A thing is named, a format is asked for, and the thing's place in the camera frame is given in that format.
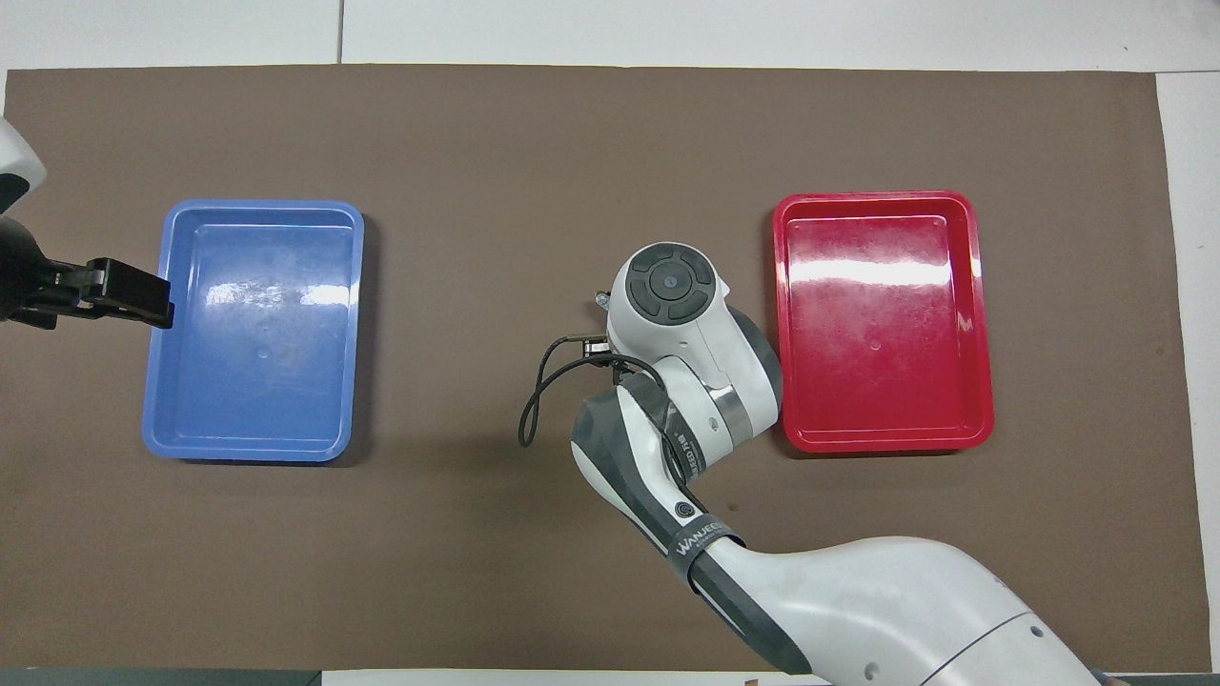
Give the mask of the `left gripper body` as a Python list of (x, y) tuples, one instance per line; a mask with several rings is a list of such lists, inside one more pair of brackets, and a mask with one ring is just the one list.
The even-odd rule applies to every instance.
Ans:
[(30, 231), (9, 217), (1, 217), (1, 320), (45, 327), (43, 312), (27, 312), (24, 301), (41, 286), (39, 270), (48, 258), (40, 251)]

